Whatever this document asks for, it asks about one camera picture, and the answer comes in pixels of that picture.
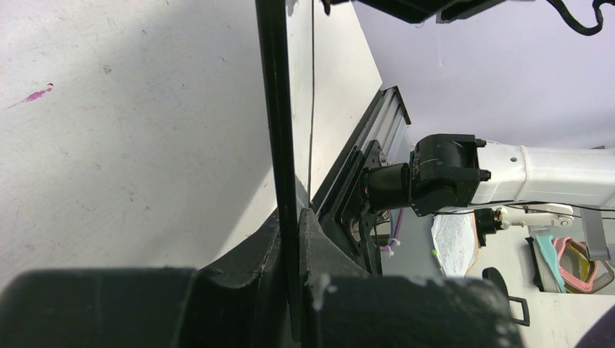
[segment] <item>white surface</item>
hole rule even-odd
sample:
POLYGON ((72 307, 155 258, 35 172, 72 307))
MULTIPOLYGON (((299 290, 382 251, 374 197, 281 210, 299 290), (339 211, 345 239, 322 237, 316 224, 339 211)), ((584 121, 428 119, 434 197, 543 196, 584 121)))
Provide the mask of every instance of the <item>white surface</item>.
MULTIPOLYGON (((591 1, 565 3, 594 26, 591 1)), ((400 87, 414 139, 461 133, 527 146, 613 143, 615 7, 601 7, 603 30, 589 38, 546 1, 507 1, 449 25, 433 18, 410 25, 355 7, 384 87, 400 87)))
POLYGON ((474 215, 438 215, 432 226, 434 248, 447 277, 464 277, 478 257, 474 215))
MULTIPOLYGON (((574 347, 615 305, 615 296, 539 292, 532 285, 532 256, 524 240, 527 235, 527 228, 521 227, 489 235, 468 276, 481 278, 482 270, 495 267, 502 273, 510 296, 527 300, 531 324, 519 326, 526 347, 574 347)), ((521 306, 511 304, 513 315, 521 318, 521 306)))
MULTIPOLYGON (((314 191, 381 84, 340 9, 318 27, 344 30, 316 34, 314 191)), ((0 287, 31 268, 202 267, 274 210, 253 1, 2 10, 0 287)))
POLYGON ((308 181, 314 106, 312 2, 294 1, 288 5, 286 13, 294 170, 301 184, 297 186, 297 209, 300 210, 310 199, 308 181))
MULTIPOLYGON (((574 208, 573 214, 580 216, 580 209, 574 208)), ((605 218, 615 217, 612 212, 603 212, 602 214, 605 218)), ((603 220, 602 222, 606 243, 615 244, 615 220, 603 220)), ((583 221, 581 219, 574 219, 571 225, 561 228, 531 228, 531 234, 533 236, 541 234, 553 234, 556 238, 572 237, 575 241, 585 241, 585 231, 583 229, 583 221)), ((615 282, 609 284, 606 288, 598 291, 598 294, 615 295, 615 282)))
POLYGON ((555 202, 615 207, 615 150, 548 149, 487 142, 478 148, 479 184, 472 204, 555 202))
POLYGON ((314 26, 312 197, 382 85, 350 2, 329 16, 316 3, 314 26))

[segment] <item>white table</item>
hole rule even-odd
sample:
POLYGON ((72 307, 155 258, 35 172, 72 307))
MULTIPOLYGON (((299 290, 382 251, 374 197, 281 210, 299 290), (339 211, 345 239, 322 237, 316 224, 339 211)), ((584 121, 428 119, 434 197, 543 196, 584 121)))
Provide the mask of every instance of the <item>white table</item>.
MULTIPOLYGON (((313 193, 381 85, 352 5, 315 8, 313 193)), ((253 1, 2 9, 0 288, 32 268, 200 268, 275 209, 253 1)))
MULTIPOLYGON (((527 228, 522 227, 487 236, 487 246, 479 250, 479 259, 468 276, 481 278, 483 269, 495 267, 502 273, 509 295, 527 300, 530 326, 519 326, 526 347, 574 347, 615 305, 615 296, 540 292, 532 285, 534 270, 527 236, 527 228)), ((514 316, 522 318, 521 306, 511 306, 514 316)))

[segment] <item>black plastic part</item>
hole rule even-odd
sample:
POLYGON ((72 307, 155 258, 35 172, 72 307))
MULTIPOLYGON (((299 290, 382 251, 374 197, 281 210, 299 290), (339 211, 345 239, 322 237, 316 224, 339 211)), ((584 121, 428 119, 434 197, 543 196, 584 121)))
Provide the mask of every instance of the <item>black plastic part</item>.
POLYGON ((410 205, 410 165, 400 163, 366 173, 369 204, 374 210, 395 210, 410 205))
POLYGON ((443 207, 467 207, 481 181, 491 173, 479 167, 476 149, 486 141, 461 134, 434 134, 421 139, 411 158, 411 200, 418 216, 443 207))
POLYGON ((302 347, 522 347, 493 285, 370 276, 327 238, 311 210, 301 213, 300 235, 302 347))
POLYGON ((287 311, 275 212, 200 271, 24 273, 0 298, 0 347, 280 347, 287 311))
POLYGON ((545 292, 545 286, 542 284, 542 278, 540 277, 540 269, 538 267, 538 259, 536 250, 534 250, 534 239, 532 237, 526 237, 525 241, 529 245, 529 253, 532 256, 532 266, 534 268, 534 276, 532 277, 532 283, 540 290, 545 292))
POLYGON ((179 347, 196 270, 42 270, 0 299, 0 347, 179 347))
POLYGON ((476 222, 476 236, 481 247, 487 246, 487 235, 495 234, 502 229, 491 208, 474 210, 474 221, 476 222))
POLYGON ((443 9, 438 15, 438 20, 442 23, 449 23, 455 20, 467 20, 495 5, 502 4, 505 0, 469 0, 459 1, 443 9))
POLYGON ((381 274, 379 246, 369 236, 378 219, 366 198, 363 177, 380 167, 380 143, 371 141, 366 153, 355 151, 323 204, 318 220, 324 233, 353 262, 370 273, 381 274), (357 231, 355 240, 352 231, 357 231))
MULTIPOLYGON (((327 15, 332 4, 349 0, 322 0, 327 15)), ((465 20, 505 0, 358 0, 408 23, 421 23, 434 15, 440 22, 465 20)))
POLYGON ((278 213, 199 271, 182 347, 277 347, 288 310, 278 213))
POLYGON ((320 347, 522 347, 508 301, 480 280, 325 275, 312 284, 320 347))
POLYGON ((491 281, 509 301, 521 304, 523 319, 513 318, 513 321, 522 326, 529 326, 529 308, 527 307, 527 300, 521 297, 512 297, 508 295, 508 287, 506 286, 504 277, 502 277, 502 273, 500 273, 497 268, 488 267, 482 270, 482 278, 491 281))
MULTIPOLYGON (((349 0, 322 0, 325 13, 331 5, 349 0)), ((408 23, 421 23, 458 0, 359 0, 360 2, 408 23)))
POLYGON ((276 178, 276 197, 282 240, 281 256, 286 267, 286 292, 293 337, 299 338, 300 284, 297 187, 294 172, 292 113, 289 82, 286 2, 256 0, 256 17, 263 64, 269 139, 276 178))
POLYGON ((366 128, 371 126, 372 122, 376 118, 375 110, 378 107, 381 107, 384 103, 383 93, 380 91, 376 92, 376 95, 373 96, 371 103, 369 104, 366 111, 363 113, 363 116, 359 120, 357 127, 354 129, 348 141, 344 145, 344 148, 339 153, 337 159, 335 160, 333 166, 327 176, 325 177, 321 187, 314 194, 314 198, 312 199, 312 206, 316 215, 319 215, 324 202, 327 198, 334 194, 331 191, 331 188, 334 187, 334 184, 339 180, 341 180, 341 173, 343 173, 344 166, 350 161, 352 155, 357 151, 357 148, 360 144, 358 144, 358 140, 360 135, 366 131, 366 128))

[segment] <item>white wall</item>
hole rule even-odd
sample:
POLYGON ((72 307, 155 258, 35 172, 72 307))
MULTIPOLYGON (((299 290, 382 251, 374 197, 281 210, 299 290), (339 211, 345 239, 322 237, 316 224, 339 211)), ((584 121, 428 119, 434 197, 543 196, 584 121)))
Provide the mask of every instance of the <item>white wall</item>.
MULTIPOLYGON (((586 25, 590 1, 566 1, 586 25)), ((530 146, 615 141, 615 7, 585 37, 546 2, 507 2, 466 21, 409 25, 356 4, 384 81, 399 85, 413 138, 473 133, 530 146)))
MULTIPOLYGON (((275 209, 253 0, 0 7, 0 289, 200 268, 275 209)), ((351 4, 315 16, 315 70, 313 192, 381 85, 351 4)))

